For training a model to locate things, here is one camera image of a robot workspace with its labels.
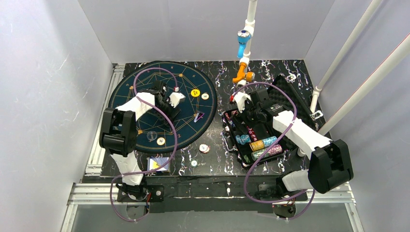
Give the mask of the green poker chip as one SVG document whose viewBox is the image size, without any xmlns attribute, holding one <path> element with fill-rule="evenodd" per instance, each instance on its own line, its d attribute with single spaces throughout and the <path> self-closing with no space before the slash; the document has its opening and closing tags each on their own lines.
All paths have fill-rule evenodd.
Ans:
<svg viewBox="0 0 410 232">
<path fill-rule="evenodd" d="M 197 167 L 197 166 L 198 166 L 198 161 L 192 160 L 192 161 L 190 162 L 190 167 L 195 168 L 195 167 Z"/>
</svg>

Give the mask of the yellow big blind button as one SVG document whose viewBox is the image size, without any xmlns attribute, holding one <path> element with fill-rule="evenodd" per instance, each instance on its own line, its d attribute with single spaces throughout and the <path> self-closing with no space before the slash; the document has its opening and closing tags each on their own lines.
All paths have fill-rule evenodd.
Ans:
<svg viewBox="0 0 410 232">
<path fill-rule="evenodd" d="M 199 97 L 201 95 L 201 92 L 200 92 L 199 89 L 192 89 L 190 94 L 191 94 L 192 97 L 196 98 L 196 97 Z"/>
</svg>

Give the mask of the yellow poker chip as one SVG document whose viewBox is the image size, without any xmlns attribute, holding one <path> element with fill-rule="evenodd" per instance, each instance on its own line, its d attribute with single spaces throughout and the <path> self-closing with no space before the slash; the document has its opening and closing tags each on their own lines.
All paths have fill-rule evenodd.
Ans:
<svg viewBox="0 0 410 232">
<path fill-rule="evenodd" d="M 157 144 L 158 145 L 164 145 L 166 143 L 166 139 L 164 137 L 159 137 L 157 139 Z"/>
<path fill-rule="evenodd" d="M 207 100 L 207 99 L 209 98 L 209 95 L 208 95 L 207 93 L 203 93 L 203 94 L 201 95 L 201 98 L 202 98 L 203 100 Z"/>
</svg>

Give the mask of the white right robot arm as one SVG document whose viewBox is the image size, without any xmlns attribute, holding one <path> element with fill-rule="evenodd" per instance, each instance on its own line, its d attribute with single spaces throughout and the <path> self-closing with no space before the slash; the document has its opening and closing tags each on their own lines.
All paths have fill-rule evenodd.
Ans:
<svg viewBox="0 0 410 232">
<path fill-rule="evenodd" d="M 269 96 L 268 89 L 251 94 L 237 92 L 231 97 L 246 119 L 267 122 L 271 129 L 280 133 L 277 142 L 286 137 L 309 159 L 308 169 L 277 178 L 272 192 L 280 197 L 306 189 L 324 194 L 353 179 L 348 145 L 343 140 L 333 141 L 305 124 L 297 117 L 297 106 L 293 100 L 282 90 L 279 93 L 290 102 L 290 110 L 281 109 L 279 103 Z"/>
</svg>

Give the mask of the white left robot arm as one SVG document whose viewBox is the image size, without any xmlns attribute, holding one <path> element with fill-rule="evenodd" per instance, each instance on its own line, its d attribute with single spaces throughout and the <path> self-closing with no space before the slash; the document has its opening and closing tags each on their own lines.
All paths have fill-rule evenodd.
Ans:
<svg viewBox="0 0 410 232">
<path fill-rule="evenodd" d="M 136 146 L 137 121 L 148 111 L 154 110 L 175 131 L 173 120 L 180 112 L 178 105 L 185 100 L 185 95 L 178 87 L 167 95 L 167 86 L 163 81 L 155 81 L 149 89 L 137 92 L 123 105 L 107 107 L 102 114 L 99 145 L 117 164 L 122 183 L 138 186 L 144 177 L 134 154 Z"/>
</svg>

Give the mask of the clear dealer button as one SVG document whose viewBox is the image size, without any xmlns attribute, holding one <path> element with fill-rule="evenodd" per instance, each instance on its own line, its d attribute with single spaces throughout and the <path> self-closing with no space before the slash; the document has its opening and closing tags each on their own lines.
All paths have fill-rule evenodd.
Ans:
<svg viewBox="0 0 410 232">
<path fill-rule="evenodd" d="M 155 131 L 149 131 L 146 135 L 149 142 L 155 141 L 158 137 L 158 134 Z"/>
</svg>

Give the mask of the red and white poker chip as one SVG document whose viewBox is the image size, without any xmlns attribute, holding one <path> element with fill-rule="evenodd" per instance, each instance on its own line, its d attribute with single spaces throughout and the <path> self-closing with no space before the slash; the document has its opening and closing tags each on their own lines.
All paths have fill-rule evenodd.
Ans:
<svg viewBox="0 0 410 232">
<path fill-rule="evenodd" d="M 201 152 L 201 153 L 208 153 L 209 151 L 210 151 L 210 147 L 208 146 L 208 145 L 206 145 L 206 144 L 201 144 L 200 146 L 199 146 L 199 151 Z"/>
</svg>

